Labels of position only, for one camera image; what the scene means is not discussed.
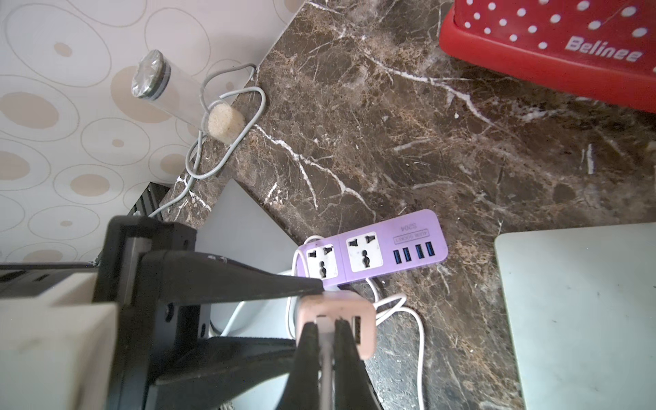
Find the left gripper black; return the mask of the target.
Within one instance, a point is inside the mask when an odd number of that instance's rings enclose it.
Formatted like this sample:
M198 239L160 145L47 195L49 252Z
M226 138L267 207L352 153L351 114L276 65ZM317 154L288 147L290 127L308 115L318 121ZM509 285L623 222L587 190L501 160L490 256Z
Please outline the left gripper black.
M196 344L208 313L194 305L319 295L322 282L188 251L195 244L196 230L184 224L144 216L109 222L92 298L118 307L107 409L216 409L292 369L291 339Z

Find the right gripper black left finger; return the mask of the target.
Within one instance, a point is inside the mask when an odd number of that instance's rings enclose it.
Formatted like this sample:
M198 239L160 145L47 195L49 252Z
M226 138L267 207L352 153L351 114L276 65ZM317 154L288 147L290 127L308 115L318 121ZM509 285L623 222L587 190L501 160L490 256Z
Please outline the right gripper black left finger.
M306 323L278 410L319 409L319 329Z

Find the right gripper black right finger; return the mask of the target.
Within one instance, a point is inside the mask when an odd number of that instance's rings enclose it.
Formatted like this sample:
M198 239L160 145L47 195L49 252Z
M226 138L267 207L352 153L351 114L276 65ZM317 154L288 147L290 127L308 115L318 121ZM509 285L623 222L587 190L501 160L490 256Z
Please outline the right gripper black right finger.
M366 366L360 359L350 323L338 319L335 330L335 408L381 410Z

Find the pink charger adapter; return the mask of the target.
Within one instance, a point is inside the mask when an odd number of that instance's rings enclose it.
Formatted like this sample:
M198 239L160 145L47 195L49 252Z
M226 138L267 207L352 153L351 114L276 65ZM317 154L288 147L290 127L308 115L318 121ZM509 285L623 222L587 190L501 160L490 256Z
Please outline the pink charger adapter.
M302 297L297 304L296 342L300 343L306 323L316 323L320 317L333 321L343 319L351 326L360 358L369 360L377 346L376 314L369 300L350 290L326 291L321 295Z

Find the silver apple laptop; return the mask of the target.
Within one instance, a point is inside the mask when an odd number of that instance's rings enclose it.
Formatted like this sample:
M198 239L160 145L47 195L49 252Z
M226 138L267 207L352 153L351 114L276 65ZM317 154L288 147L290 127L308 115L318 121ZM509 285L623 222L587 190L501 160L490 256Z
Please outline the silver apple laptop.
M495 240L529 409L655 406L655 226Z

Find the purple power strip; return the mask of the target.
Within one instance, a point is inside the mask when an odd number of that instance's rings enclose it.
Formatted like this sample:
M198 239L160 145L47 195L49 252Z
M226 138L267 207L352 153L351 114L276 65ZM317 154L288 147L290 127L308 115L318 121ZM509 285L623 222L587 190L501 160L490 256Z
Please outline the purple power strip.
M326 290L438 264L449 249L437 215L423 209L298 248L296 275L317 278Z

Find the glass jar with metal lid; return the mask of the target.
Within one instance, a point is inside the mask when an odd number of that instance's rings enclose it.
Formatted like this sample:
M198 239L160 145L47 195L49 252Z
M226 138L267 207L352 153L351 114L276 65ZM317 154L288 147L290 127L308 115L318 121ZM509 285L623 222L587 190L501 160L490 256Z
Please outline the glass jar with metal lid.
M220 96L211 96L191 75L158 50L144 56L132 81L134 97L145 100L224 145L244 131L244 116Z

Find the red polka dot toaster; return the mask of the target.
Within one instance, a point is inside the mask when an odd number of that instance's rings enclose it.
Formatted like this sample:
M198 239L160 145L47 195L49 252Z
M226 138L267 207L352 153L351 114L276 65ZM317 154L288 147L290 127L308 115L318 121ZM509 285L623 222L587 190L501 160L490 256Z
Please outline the red polka dot toaster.
M457 1L439 43L482 68L655 111L653 1Z

